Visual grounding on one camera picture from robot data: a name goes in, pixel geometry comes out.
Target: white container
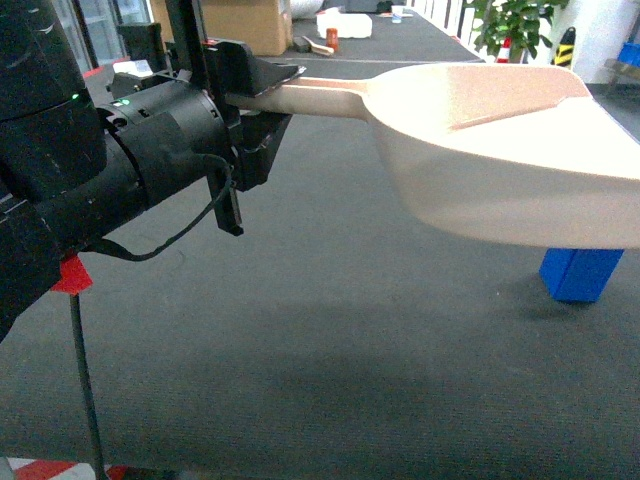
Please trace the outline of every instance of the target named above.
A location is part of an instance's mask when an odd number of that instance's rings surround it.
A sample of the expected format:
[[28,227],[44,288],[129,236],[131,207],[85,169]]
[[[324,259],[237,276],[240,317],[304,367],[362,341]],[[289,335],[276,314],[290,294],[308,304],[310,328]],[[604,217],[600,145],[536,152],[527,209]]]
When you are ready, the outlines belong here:
[[318,35],[327,38],[327,28],[337,28],[340,38],[368,38],[373,22],[363,13],[325,13],[316,15]]
[[313,18],[322,7],[323,0],[291,0],[291,18]]
[[403,14],[404,14],[404,7],[402,5],[393,5],[391,7],[391,22],[402,23]]

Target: black cable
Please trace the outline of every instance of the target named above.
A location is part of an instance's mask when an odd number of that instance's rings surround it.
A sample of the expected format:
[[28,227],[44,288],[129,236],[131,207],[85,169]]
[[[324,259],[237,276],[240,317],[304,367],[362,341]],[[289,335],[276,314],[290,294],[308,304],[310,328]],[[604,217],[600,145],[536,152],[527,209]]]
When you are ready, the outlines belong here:
[[89,436],[91,439],[91,449],[93,451],[93,462],[91,466],[96,474],[96,480],[109,480],[104,468],[104,455],[102,453],[102,443],[100,441],[100,431],[98,430],[98,418],[96,416],[96,406],[93,401],[91,390],[91,378],[89,377],[89,365],[87,364],[87,352],[84,346],[84,335],[82,333],[82,317],[80,315],[80,296],[70,295],[71,299],[71,325],[73,327],[73,342],[76,346],[76,363],[78,365],[78,375],[82,386],[82,396],[84,397],[84,410],[87,414],[89,426]]
[[200,212],[200,214],[198,214],[198,216],[194,218],[191,221],[191,223],[189,223],[189,225],[184,227],[182,230],[176,233],[173,237],[170,237],[169,239],[167,239],[166,242],[164,242],[162,245],[157,247],[155,250],[152,250],[151,252],[148,252],[148,253],[142,253],[142,254],[131,253],[122,245],[112,240],[107,240],[106,238],[102,238],[97,242],[89,245],[87,248],[84,249],[84,251],[101,253],[103,255],[120,258],[122,260],[127,260],[129,262],[144,262],[145,260],[149,260],[153,257],[158,256],[160,253],[164,252],[167,248],[173,245],[176,241],[180,240],[187,233],[189,233],[198,223],[202,221],[204,217],[207,216],[209,212],[211,212],[211,210],[213,210],[216,207],[216,205],[222,199],[224,199],[224,197],[226,197],[229,194],[229,192],[231,191],[231,185],[233,183],[232,176],[231,176],[231,167],[229,167],[229,164],[222,157],[219,157],[217,155],[202,155],[202,156],[204,158],[208,158],[209,160],[213,160],[214,164],[217,164],[216,168],[222,168],[226,174],[226,180],[225,180],[224,186],[220,189],[220,192],[218,193],[216,198],[211,200],[211,202],[207,204],[204,210],[202,210],[202,212]]

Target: small orange bottle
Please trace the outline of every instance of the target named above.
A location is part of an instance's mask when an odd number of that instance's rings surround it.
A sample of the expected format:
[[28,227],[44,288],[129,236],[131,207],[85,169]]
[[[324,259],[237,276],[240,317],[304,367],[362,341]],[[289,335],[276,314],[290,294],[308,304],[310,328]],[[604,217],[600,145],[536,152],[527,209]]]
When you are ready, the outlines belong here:
[[327,47],[333,48],[334,52],[338,51],[338,29],[327,28]]

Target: blue box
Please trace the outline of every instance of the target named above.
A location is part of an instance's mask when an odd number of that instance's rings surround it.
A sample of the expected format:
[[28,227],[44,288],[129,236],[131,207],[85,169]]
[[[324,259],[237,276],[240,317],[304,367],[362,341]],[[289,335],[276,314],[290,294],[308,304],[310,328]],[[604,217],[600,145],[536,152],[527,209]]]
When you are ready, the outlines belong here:
[[640,44],[625,43],[618,55],[618,61],[629,65],[640,66]]
[[540,276],[554,300],[596,302],[624,250],[550,248]]

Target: potted plant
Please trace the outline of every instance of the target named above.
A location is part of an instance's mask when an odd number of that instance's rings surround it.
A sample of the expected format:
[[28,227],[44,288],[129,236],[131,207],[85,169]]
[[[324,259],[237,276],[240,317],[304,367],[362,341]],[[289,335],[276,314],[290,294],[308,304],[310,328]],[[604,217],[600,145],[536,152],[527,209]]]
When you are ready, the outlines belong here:
[[482,25],[476,28],[480,35],[475,40],[478,50],[487,47],[487,54],[496,56],[504,39],[511,38],[509,61],[519,63],[525,51],[536,58],[540,41],[551,48],[552,43],[540,34],[541,21],[552,25],[555,7],[564,9],[569,0],[470,0],[475,19]]

